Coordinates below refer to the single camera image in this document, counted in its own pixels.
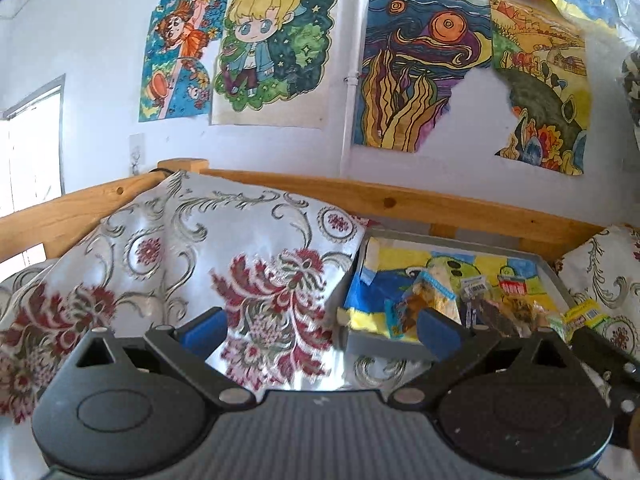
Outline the blue-edged dried snack bag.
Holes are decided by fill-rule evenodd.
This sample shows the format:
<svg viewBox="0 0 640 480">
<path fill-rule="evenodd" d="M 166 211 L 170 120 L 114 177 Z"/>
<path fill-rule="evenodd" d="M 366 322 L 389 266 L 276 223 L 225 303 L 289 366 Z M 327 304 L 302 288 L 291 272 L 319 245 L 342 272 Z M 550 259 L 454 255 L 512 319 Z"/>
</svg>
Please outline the blue-edged dried snack bag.
<svg viewBox="0 0 640 480">
<path fill-rule="evenodd" d="M 430 277 L 426 270 L 404 290 L 397 300 L 385 300 L 386 327 L 392 339 L 416 338 L 419 313 L 431 309 L 427 300 L 432 299 Z"/>
</svg>

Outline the round biscuit green label packet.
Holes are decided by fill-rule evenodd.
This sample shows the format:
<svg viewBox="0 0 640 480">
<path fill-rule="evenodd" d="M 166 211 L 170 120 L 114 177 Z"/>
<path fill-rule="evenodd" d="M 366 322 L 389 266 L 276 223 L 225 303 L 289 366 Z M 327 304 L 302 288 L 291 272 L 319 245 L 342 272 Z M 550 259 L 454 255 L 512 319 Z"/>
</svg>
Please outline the round biscuit green label packet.
<svg viewBox="0 0 640 480">
<path fill-rule="evenodd" d="M 564 318 L 558 312 L 548 311 L 541 304 L 538 304 L 538 302 L 534 302 L 532 315 L 532 330 L 536 330 L 537 332 L 548 332 L 551 330 L 553 333 L 556 333 L 562 341 L 568 341 Z"/>
</svg>

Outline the dark blue small snack packet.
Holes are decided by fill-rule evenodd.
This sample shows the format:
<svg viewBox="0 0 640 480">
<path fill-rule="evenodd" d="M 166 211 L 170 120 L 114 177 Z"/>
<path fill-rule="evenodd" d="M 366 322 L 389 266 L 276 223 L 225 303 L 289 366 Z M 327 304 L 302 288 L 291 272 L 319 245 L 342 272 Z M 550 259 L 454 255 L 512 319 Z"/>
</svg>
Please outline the dark blue small snack packet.
<svg viewBox="0 0 640 480">
<path fill-rule="evenodd" d="M 462 325 L 472 327 L 483 324 L 480 318 L 480 304 L 490 292 L 489 283 L 484 275 L 462 278 L 460 281 L 460 318 Z"/>
</svg>

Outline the wrapped beige cake bar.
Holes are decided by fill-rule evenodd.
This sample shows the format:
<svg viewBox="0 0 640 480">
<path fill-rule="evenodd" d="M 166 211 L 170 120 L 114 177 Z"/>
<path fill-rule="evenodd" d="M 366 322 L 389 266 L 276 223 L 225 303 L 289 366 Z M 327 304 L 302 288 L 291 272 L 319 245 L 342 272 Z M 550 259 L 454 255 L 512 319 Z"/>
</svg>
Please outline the wrapped beige cake bar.
<svg viewBox="0 0 640 480">
<path fill-rule="evenodd" d="M 430 277 L 432 299 L 427 300 L 428 306 L 436 310 L 451 321 L 460 324 L 461 318 L 457 304 L 457 295 L 451 285 L 449 272 L 441 265 L 431 266 L 426 270 Z"/>
</svg>

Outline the yellow green snack packet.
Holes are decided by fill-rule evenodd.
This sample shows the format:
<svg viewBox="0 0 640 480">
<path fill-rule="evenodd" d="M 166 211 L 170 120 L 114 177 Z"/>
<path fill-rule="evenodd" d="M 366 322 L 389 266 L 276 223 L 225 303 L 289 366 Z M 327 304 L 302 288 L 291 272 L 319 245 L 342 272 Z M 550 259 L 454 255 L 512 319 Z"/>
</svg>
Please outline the yellow green snack packet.
<svg viewBox="0 0 640 480">
<path fill-rule="evenodd" d="M 608 319 L 608 315 L 601 309 L 597 302 L 592 299 L 587 299 L 581 304 L 570 308 L 570 310 L 562 315 L 562 319 L 564 324 L 564 340 L 569 344 L 576 330 L 583 327 L 594 330 Z"/>
</svg>

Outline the red label egg packet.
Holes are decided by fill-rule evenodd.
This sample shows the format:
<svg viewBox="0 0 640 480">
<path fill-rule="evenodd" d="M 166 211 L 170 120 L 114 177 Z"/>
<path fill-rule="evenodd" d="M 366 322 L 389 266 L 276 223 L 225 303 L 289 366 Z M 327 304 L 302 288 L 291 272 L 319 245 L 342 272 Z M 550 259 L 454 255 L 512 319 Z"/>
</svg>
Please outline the red label egg packet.
<svg viewBox="0 0 640 480">
<path fill-rule="evenodd" d="M 498 275 L 498 286 L 502 296 L 511 300 L 527 300 L 535 283 L 516 275 Z"/>
</svg>

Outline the golden brown snack wrapper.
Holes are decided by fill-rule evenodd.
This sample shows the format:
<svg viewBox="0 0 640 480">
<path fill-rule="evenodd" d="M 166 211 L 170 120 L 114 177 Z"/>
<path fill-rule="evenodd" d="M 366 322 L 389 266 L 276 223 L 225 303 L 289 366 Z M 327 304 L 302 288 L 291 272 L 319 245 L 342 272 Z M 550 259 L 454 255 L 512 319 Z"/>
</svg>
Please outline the golden brown snack wrapper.
<svg viewBox="0 0 640 480">
<path fill-rule="evenodd" d="M 544 308 L 520 296 L 484 299 L 477 309 L 482 321 L 505 337 L 527 338 L 538 328 L 550 326 Z"/>
</svg>

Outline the floral white red bedspread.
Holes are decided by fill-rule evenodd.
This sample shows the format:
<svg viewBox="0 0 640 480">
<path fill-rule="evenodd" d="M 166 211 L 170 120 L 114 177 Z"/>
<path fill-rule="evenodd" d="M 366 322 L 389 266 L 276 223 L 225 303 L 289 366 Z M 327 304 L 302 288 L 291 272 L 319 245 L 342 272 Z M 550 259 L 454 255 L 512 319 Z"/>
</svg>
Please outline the floral white red bedspread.
<svg viewBox="0 0 640 480">
<path fill-rule="evenodd" d="M 177 171 L 13 275 L 2 477 L 638 477 L 639 449 L 612 441 L 610 387 L 551 330 L 468 327 L 496 333 L 477 365 L 344 350 L 337 310 L 373 229 L 323 200 Z M 212 307 L 228 330 L 206 360 L 144 340 Z"/>
</svg>

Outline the grey shallow tray box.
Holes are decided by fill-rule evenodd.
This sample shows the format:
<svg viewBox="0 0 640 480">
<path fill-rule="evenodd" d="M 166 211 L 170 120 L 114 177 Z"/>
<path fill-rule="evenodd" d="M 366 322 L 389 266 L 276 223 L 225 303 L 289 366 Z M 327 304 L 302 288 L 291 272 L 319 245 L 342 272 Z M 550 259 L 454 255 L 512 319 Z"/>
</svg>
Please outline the grey shallow tray box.
<svg viewBox="0 0 640 480">
<path fill-rule="evenodd" d="M 451 285 L 462 278 L 484 275 L 500 292 L 498 275 L 516 275 L 535 285 L 528 299 L 551 312 L 564 313 L 575 301 L 541 256 L 464 240 L 373 229 L 367 232 L 344 306 L 338 309 L 341 345 L 358 356 L 431 361 L 418 338 L 392 339 L 386 327 L 385 300 L 397 300 L 418 274 L 441 264 Z"/>
</svg>

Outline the wooden bed headboard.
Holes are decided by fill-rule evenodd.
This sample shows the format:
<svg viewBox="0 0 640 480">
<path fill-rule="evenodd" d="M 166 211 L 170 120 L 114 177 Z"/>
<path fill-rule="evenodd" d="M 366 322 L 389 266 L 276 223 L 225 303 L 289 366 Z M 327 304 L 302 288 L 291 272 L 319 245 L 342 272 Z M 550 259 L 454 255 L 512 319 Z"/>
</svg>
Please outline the wooden bed headboard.
<svg viewBox="0 0 640 480">
<path fill-rule="evenodd" d="M 85 188 L 3 217 L 1 260 L 39 244 L 48 257 L 63 255 L 102 218 L 177 170 L 302 194 L 363 218 L 428 223 L 430 233 L 437 237 L 453 238 L 459 230 L 512 237 L 518 241 L 518 248 L 547 261 L 560 258 L 602 231 L 595 224 L 474 198 L 354 180 L 212 169 L 206 159 L 175 158 L 162 160 L 142 176 Z"/>
</svg>

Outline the white wall socket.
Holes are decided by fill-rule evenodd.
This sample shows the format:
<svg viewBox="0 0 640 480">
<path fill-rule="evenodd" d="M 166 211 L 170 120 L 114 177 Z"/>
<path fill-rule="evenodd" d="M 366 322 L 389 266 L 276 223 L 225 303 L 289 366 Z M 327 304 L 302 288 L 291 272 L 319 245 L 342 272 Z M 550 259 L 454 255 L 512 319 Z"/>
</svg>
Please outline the white wall socket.
<svg viewBox="0 0 640 480">
<path fill-rule="evenodd" d="M 132 176 L 141 174 L 145 166 L 145 136 L 135 133 L 129 137 L 129 172 Z"/>
</svg>

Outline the blond boy wall drawing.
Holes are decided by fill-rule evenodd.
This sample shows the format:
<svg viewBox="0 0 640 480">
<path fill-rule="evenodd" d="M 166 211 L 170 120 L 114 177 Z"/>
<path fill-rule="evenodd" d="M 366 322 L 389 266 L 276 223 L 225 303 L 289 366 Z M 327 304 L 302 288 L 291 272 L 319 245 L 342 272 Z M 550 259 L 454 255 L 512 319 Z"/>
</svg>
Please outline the blond boy wall drawing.
<svg viewBox="0 0 640 480">
<path fill-rule="evenodd" d="M 320 129 L 341 0 L 229 0 L 210 122 Z"/>
</svg>

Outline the landscape flowers wall drawing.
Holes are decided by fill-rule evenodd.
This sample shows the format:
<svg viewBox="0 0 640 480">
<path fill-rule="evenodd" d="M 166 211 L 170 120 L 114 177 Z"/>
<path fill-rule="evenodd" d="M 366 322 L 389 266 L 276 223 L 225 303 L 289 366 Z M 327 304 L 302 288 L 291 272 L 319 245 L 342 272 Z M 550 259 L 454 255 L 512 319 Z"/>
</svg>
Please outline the landscape flowers wall drawing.
<svg viewBox="0 0 640 480">
<path fill-rule="evenodd" d="M 590 125 L 586 42 L 548 9 L 489 0 L 492 66 L 518 124 L 499 157 L 581 176 Z"/>
</svg>

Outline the seaweed swirl wall drawing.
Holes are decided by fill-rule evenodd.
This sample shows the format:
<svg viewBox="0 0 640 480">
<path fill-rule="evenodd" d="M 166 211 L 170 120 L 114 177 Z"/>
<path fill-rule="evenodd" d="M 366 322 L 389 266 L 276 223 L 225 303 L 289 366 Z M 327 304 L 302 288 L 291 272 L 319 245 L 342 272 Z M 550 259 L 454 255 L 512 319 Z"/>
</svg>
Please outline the seaweed swirl wall drawing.
<svg viewBox="0 0 640 480">
<path fill-rule="evenodd" d="M 417 152 L 490 58 L 488 0 L 368 0 L 352 140 Z"/>
</svg>

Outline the white wall pipe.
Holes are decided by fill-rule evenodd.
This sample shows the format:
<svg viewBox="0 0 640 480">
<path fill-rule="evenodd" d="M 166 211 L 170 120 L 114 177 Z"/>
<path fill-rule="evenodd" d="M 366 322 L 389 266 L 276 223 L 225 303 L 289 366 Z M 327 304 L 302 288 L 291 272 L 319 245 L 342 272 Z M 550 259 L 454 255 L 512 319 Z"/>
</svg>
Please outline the white wall pipe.
<svg viewBox="0 0 640 480">
<path fill-rule="evenodd" d="M 348 12 L 343 26 L 344 32 L 348 33 L 348 38 L 345 40 L 345 60 L 347 65 L 344 83 L 346 84 L 346 98 L 343 141 L 340 166 L 338 167 L 338 175 L 342 179 L 348 177 L 350 150 L 352 149 L 352 129 L 354 128 L 356 93 L 360 76 L 364 0 L 345 0 L 345 4 Z"/>
</svg>

